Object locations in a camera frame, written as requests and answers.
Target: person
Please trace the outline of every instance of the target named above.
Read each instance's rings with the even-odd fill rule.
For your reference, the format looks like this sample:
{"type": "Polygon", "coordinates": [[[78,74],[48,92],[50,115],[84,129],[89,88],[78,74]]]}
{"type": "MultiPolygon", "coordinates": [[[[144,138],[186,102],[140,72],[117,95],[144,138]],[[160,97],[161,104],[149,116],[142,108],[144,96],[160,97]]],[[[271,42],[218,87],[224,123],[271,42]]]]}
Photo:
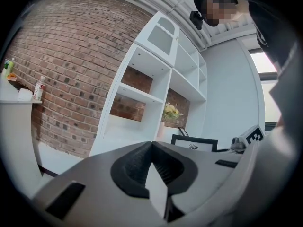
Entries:
{"type": "MultiPolygon", "coordinates": [[[[262,1],[238,0],[238,5],[235,5],[231,0],[194,0],[198,11],[204,14],[211,26],[237,21],[243,14],[250,14],[257,29],[258,43],[280,75],[289,54],[296,46],[296,34],[274,8],[278,0],[271,0],[272,7],[262,1]]],[[[281,117],[276,127],[282,125],[281,117]]]]}

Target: white container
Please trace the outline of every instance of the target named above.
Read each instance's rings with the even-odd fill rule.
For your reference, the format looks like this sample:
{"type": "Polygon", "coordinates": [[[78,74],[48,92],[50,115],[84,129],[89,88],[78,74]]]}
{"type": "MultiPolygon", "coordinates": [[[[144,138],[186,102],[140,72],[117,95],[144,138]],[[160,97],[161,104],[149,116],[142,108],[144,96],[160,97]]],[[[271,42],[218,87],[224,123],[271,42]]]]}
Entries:
{"type": "Polygon", "coordinates": [[[18,92],[18,100],[30,101],[32,97],[33,93],[28,89],[21,88],[18,92]]]}
{"type": "Polygon", "coordinates": [[[5,78],[6,71],[7,71],[7,69],[3,68],[2,73],[1,73],[1,76],[2,76],[3,78],[5,78]]]}
{"type": "Polygon", "coordinates": [[[40,80],[36,84],[34,95],[33,95],[33,98],[36,100],[41,100],[41,96],[44,90],[44,81],[45,81],[45,77],[41,76],[40,80]]]}

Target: yellow flowers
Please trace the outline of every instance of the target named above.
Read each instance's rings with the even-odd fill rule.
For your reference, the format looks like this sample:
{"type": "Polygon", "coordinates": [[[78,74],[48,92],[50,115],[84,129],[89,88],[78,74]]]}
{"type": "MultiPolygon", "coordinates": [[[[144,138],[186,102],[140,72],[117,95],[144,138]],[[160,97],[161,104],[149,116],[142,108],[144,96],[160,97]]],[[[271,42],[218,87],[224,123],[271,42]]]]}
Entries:
{"type": "Polygon", "coordinates": [[[175,108],[175,106],[171,105],[170,103],[165,104],[164,111],[163,111],[163,120],[166,119],[177,119],[179,116],[183,114],[179,113],[179,110],[175,108]]]}

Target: white counter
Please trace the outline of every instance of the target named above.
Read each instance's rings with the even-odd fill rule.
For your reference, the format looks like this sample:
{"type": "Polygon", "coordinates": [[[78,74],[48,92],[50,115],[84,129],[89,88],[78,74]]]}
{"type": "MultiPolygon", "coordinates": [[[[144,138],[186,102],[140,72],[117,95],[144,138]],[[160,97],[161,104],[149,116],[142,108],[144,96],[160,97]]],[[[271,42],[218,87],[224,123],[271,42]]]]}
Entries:
{"type": "Polygon", "coordinates": [[[5,78],[0,77],[0,104],[40,104],[41,101],[32,98],[31,101],[18,99],[18,90],[5,78]]]}
{"type": "Polygon", "coordinates": [[[18,99],[18,90],[0,78],[0,152],[15,187],[31,198],[41,180],[31,135],[32,104],[18,99]]]}

